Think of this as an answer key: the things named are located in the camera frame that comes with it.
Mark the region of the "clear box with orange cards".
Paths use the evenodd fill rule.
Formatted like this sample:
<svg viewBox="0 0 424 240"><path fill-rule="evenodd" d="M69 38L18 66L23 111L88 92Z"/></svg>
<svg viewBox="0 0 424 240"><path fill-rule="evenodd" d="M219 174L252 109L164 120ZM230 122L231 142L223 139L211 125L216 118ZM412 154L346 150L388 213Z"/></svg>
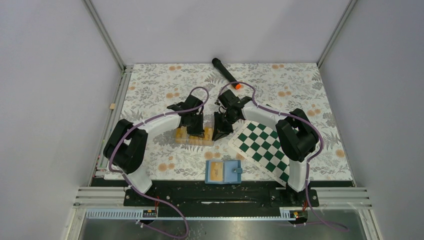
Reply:
<svg viewBox="0 0 424 240"><path fill-rule="evenodd" d="M173 131L173 139L176 144L196 145L196 146L213 146L212 140L214 127L211 122L203 123L203 137L188 134L187 127L182 126Z"/></svg>

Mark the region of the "orange credit card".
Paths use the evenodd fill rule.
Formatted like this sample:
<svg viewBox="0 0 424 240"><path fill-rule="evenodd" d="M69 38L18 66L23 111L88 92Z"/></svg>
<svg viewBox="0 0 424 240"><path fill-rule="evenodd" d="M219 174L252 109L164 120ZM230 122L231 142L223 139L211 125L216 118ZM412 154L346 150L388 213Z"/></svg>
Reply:
<svg viewBox="0 0 424 240"><path fill-rule="evenodd" d="M209 167L209 177L213 182L221 182L223 180L223 163L211 162Z"/></svg>

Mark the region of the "blue card holder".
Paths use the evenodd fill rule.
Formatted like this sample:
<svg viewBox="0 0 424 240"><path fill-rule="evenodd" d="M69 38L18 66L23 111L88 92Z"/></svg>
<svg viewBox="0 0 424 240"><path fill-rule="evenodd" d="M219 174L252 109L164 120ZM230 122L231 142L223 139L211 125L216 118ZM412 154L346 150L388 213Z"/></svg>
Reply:
<svg viewBox="0 0 424 240"><path fill-rule="evenodd" d="M221 182L210 180L210 164L211 162L222 162L223 163L223 180ZM229 185L229 184L240 184L242 182L242 163L240 160L207 160L205 164L205 180L206 184L213 185Z"/></svg>

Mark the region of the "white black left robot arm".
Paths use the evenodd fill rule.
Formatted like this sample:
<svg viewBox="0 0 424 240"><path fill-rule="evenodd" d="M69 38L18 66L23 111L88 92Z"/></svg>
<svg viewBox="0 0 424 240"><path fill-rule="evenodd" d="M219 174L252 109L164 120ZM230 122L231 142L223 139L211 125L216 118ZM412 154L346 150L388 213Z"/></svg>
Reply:
<svg viewBox="0 0 424 240"><path fill-rule="evenodd" d="M138 124L126 119L115 125L103 149L103 156L118 168L128 184L137 189L136 199L144 206L152 204L155 192L146 168L142 165L149 140L179 127L203 133L203 105L199 98L189 95L185 101L169 105L166 110Z"/></svg>

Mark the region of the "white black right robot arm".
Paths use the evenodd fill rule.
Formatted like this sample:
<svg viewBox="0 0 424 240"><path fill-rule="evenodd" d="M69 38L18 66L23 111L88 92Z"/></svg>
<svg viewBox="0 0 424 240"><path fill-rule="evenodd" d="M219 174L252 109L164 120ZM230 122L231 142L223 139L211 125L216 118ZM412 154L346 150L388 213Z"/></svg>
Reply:
<svg viewBox="0 0 424 240"><path fill-rule="evenodd" d="M238 120L257 122L276 131L282 152L289 159L287 201L293 206L301 205L307 199L304 189L309 184L309 161L306 158L322 139L305 112L296 108L283 113L260 105L252 96L239 98L230 89L219 92L216 104L222 106L224 112L214 112L213 141L233 133L233 124Z"/></svg>

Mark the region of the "floral tablecloth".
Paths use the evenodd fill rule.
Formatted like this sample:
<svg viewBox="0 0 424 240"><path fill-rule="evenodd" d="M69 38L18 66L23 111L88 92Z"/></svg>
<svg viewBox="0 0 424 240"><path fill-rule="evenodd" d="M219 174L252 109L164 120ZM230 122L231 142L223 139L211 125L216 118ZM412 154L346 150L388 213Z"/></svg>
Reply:
<svg viewBox="0 0 424 240"><path fill-rule="evenodd" d="M302 109L323 137L324 148L311 161L312 181L351 181L353 175L332 113L320 71L315 63L232 63L228 71L243 86L238 97L255 96L265 104L288 113ZM228 81L210 63L137 64L126 85L120 118L137 123L164 112L167 106L186 100L189 94L206 101L204 122L213 123L219 110L215 101ZM213 146L177 144L173 130L150 140L143 166L152 180L205 178L207 160L245 159L228 144L231 136Z"/></svg>

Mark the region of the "green white checkered board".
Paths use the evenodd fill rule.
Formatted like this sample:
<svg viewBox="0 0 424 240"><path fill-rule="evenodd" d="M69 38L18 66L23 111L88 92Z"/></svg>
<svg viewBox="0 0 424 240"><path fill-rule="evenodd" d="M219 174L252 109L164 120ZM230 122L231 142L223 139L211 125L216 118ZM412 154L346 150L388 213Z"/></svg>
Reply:
<svg viewBox="0 0 424 240"><path fill-rule="evenodd" d="M289 158L283 153L276 131L261 123L246 121L228 145L245 159L244 180L274 180L282 186L289 178Z"/></svg>

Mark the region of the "black marker orange tip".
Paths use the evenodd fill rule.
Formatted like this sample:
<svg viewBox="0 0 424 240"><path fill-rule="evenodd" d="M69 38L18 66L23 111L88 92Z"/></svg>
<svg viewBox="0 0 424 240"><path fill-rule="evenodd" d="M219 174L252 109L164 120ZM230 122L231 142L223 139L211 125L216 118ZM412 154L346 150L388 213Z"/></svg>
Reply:
<svg viewBox="0 0 424 240"><path fill-rule="evenodd" d="M227 68L218 58L213 58L211 63L224 76L224 78L228 80L234 89L239 90L241 88L241 84L237 83L237 80L234 78L234 76L227 70Z"/></svg>

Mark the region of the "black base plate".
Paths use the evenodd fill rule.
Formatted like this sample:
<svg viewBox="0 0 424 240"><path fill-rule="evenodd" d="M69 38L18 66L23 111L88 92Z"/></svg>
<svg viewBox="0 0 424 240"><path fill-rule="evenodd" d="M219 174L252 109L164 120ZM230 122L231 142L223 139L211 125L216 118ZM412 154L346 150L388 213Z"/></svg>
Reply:
<svg viewBox="0 0 424 240"><path fill-rule="evenodd" d="M318 207L317 192L295 192L276 181L244 181L240 184L206 184L203 181L154 180L146 197L133 189L125 192L125 207L153 207L161 217L175 217L169 202L186 217L275 217L280 208L302 210Z"/></svg>

